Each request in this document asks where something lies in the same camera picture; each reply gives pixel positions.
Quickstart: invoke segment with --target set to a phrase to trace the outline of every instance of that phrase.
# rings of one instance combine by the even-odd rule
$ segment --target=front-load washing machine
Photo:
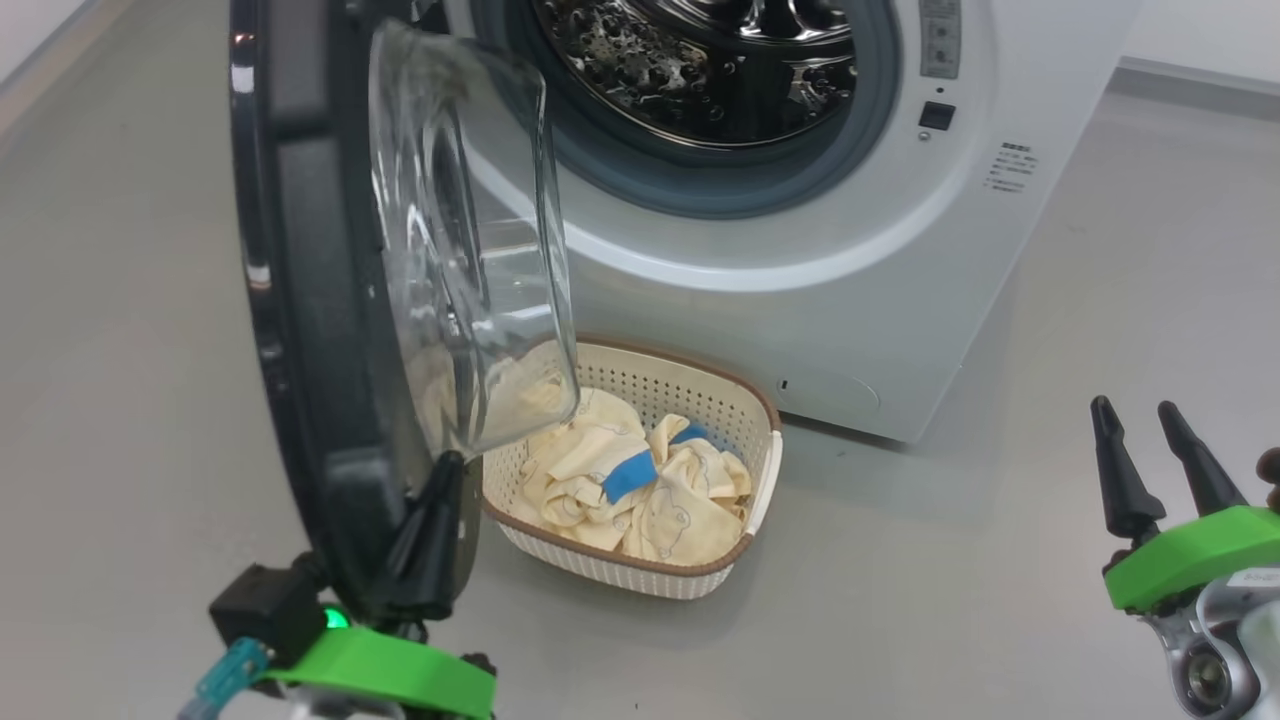
[[[960,368],[1140,6],[444,3],[452,33],[547,78],[580,331],[902,441]]]

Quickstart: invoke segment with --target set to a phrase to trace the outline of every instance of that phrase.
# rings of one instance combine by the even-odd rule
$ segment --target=gray floor
[[[0,164],[5,716],[172,716],[219,651],[212,594],[303,547],[239,278],[225,9],[129,22]],[[1164,398],[1261,502],[1277,227],[1280,126],[1107,96],[920,446],[788,429],[760,541],[690,605],[486,527],[435,638],[493,656],[508,720],[1178,716],[1102,588],[1087,405],[1111,395],[1172,518]]]

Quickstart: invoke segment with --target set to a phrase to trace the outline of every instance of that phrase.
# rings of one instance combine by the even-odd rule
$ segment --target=button
[[[925,102],[924,111],[920,113],[920,127],[946,131],[951,127],[951,118],[956,114],[955,105],[942,102]]]

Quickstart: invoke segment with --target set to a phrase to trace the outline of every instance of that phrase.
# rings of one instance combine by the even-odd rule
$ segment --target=laundry basket
[[[676,413],[707,428],[707,439],[718,448],[737,454],[751,473],[754,487],[741,539],[714,562],[667,565],[585,546],[525,523],[513,514],[521,501],[520,468],[529,457],[525,442],[485,454],[481,483],[485,511],[498,520],[516,547],[584,578],[672,600],[695,600],[712,592],[746,552],[769,509],[782,461],[777,409],[763,393],[724,373],[598,338],[579,340],[577,378],[582,387],[603,389],[630,402],[646,429]]]

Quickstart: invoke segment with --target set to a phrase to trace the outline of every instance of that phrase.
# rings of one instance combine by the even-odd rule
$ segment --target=green led light
[[[342,612],[342,610],[338,610],[337,607],[325,607],[324,618],[326,623],[325,626],[329,628],[330,630],[334,628],[351,626],[351,620]]]

